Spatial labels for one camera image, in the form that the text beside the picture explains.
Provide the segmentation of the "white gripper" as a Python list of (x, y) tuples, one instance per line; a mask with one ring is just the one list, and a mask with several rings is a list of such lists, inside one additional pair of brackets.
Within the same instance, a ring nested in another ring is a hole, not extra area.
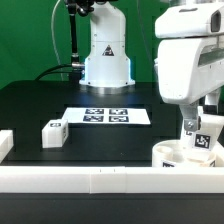
[(224, 35), (165, 38), (158, 47), (159, 92), (165, 103), (178, 104), (181, 135), (201, 128), (195, 101), (204, 97), (204, 112), (217, 114), (224, 86)]

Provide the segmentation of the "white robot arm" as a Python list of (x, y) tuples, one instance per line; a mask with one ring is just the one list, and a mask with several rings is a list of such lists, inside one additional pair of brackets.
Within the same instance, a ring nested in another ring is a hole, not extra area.
[[(91, 51), (80, 84), (101, 91), (134, 85), (124, 14), (107, 1), (93, 8)], [(155, 21), (155, 35), (161, 40), (155, 63), (160, 95), (181, 108), (187, 131), (198, 131), (197, 101), (224, 86), (224, 0), (172, 2)]]

